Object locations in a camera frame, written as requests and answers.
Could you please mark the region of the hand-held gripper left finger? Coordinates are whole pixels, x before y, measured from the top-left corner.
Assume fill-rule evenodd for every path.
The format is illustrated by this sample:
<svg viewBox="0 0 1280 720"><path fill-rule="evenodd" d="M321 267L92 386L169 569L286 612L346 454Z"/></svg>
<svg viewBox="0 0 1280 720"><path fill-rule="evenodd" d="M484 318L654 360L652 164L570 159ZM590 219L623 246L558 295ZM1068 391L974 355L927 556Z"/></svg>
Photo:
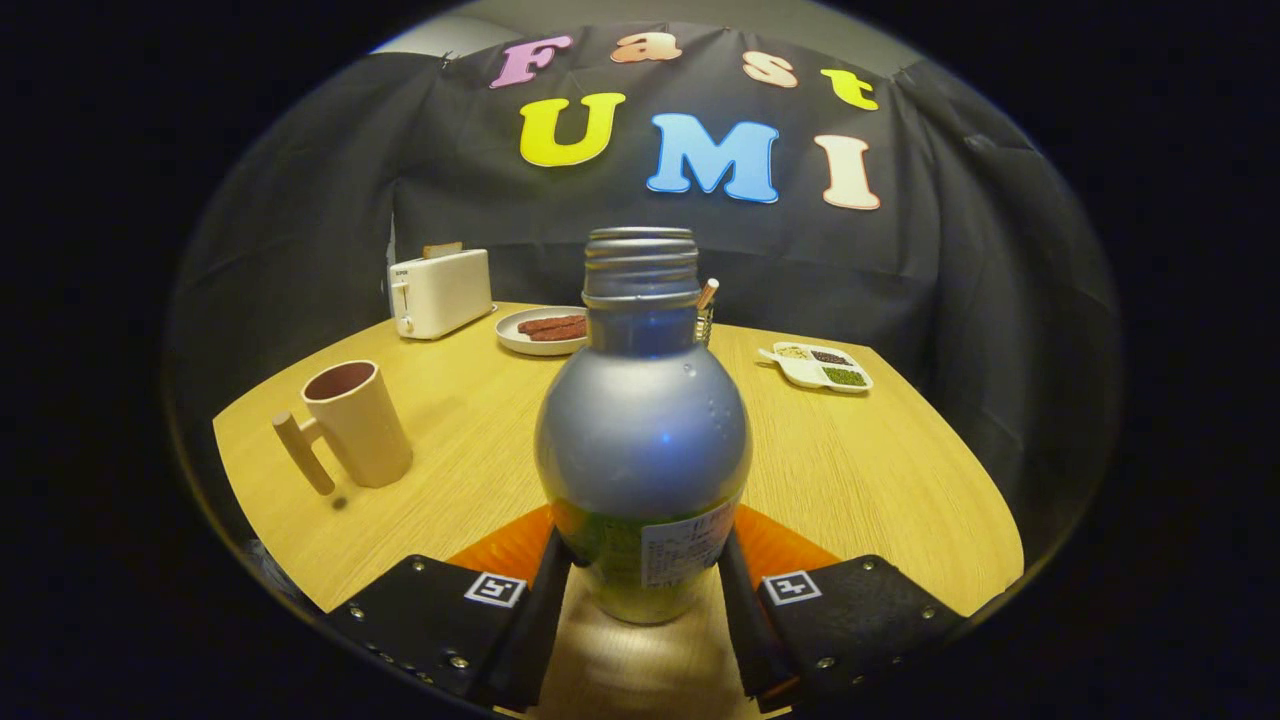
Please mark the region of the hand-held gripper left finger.
<svg viewBox="0 0 1280 720"><path fill-rule="evenodd" d="M412 682L490 708L540 701L572 553L543 505L447 560L411 553L330 626Z"/></svg>

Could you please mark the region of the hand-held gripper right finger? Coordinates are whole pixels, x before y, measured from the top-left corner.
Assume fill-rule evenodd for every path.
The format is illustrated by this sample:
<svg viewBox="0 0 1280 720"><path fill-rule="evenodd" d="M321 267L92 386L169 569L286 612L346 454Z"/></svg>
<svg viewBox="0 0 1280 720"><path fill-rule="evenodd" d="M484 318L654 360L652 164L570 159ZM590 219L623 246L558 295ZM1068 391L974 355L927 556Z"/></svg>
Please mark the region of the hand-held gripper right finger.
<svg viewBox="0 0 1280 720"><path fill-rule="evenodd" d="M840 559L745 505L717 568L744 693L762 712L873 685L965 623L887 559Z"/></svg>

